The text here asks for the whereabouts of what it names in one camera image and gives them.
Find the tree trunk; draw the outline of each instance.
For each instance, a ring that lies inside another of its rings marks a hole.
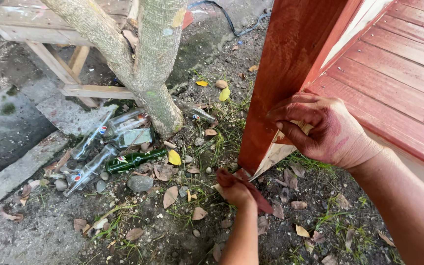
[[[187,0],[141,0],[135,61],[121,29],[93,0],[42,0],[102,53],[107,65],[145,106],[168,138],[183,126],[164,82],[178,53]]]

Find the concrete curb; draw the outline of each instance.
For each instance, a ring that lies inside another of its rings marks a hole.
[[[53,132],[22,158],[3,169],[0,172],[0,200],[27,178],[30,178],[67,143],[68,139],[60,131]]]

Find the green glass bottle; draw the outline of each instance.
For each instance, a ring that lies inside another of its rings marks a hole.
[[[146,153],[131,153],[126,156],[117,157],[106,163],[106,171],[109,174],[117,174],[136,168],[150,159],[166,156],[168,151],[164,149],[153,150]]]

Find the soil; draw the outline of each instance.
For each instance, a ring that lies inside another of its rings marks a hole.
[[[133,172],[110,176],[102,193],[96,191],[95,185],[100,180],[97,177],[70,198],[57,191],[54,179],[50,179],[50,184],[30,193],[25,206],[18,197],[21,187],[0,203],[0,209],[7,213],[24,215],[19,223],[0,216],[0,264],[216,264],[214,246],[226,243],[230,235],[230,227],[222,228],[221,221],[233,221],[236,209],[212,188],[216,184],[215,175],[207,174],[206,170],[208,167],[212,172],[219,167],[231,172],[238,169],[236,158],[256,77],[256,71],[248,69],[259,63],[267,23],[266,18],[249,34],[226,42],[219,56],[196,72],[191,71],[187,83],[174,87],[175,95],[187,102],[204,103],[208,106],[205,110],[219,121],[214,128],[218,134],[205,136],[204,130],[210,124],[186,117],[184,128],[170,139],[178,146],[175,150],[182,159],[185,155],[194,158],[191,164],[175,166],[179,172],[169,181],[155,180],[158,191],[150,194],[135,194],[126,187],[124,182]],[[244,80],[239,73],[244,73]],[[230,100],[225,102],[219,101],[221,90],[213,85],[219,79],[227,81],[231,90]],[[196,81],[207,81],[209,85],[198,86]],[[196,146],[196,138],[204,139],[204,144]],[[162,142],[156,142],[154,148],[160,147]],[[64,152],[48,165],[58,161]],[[96,151],[90,154],[88,160],[95,154]],[[283,187],[275,179],[282,178],[290,162],[301,164],[306,172],[298,177],[298,190],[291,190],[289,201],[284,203],[279,198]],[[162,159],[152,161],[152,164],[162,163]],[[187,172],[193,166],[200,173]],[[155,176],[152,170],[146,174]],[[32,179],[43,177],[44,171],[40,170]],[[336,256],[340,264],[401,262],[397,250],[378,236],[378,231],[382,231],[390,238],[378,211],[346,171],[294,153],[253,183],[270,203],[274,200],[283,207],[285,216],[279,219],[266,215],[269,228],[259,236],[261,264],[320,264],[328,255]],[[178,196],[173,205],[164,209],[163,196],[173,185],[187,186],[197,199],[188,202],[187,196]],[[335,202],[339,194],[350,202],[347,210]],[[308,206],[295,210],[290,206],[292,201],[304,201]],[[208,214],[192,221],[196,207]],[[113,209],[118,210],[106,217],[110,226],[107,230],[100,229],[98,235],[90,237],[74,230],[74,219],[84,219],[92,225]],[[320,232],[326,241],[316,244],[310,254],[305,249],[304,238],[296,233],[296,225],[303,226],[310,235]],[[127,233],[134,228],[142,229],[142,235],[127,240]],[[200,235],[195,236],[194,229]],[[347,249],[346,234],[350,230],[355,231],[355,236]]]

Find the forearm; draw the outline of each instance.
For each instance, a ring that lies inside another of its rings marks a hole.
[[[255,205],[238,210],[221,265],[258,265],[258,209]]]
[[[378,208],[403,260],[423,264],[424,183],[389,148],[348,171]]]

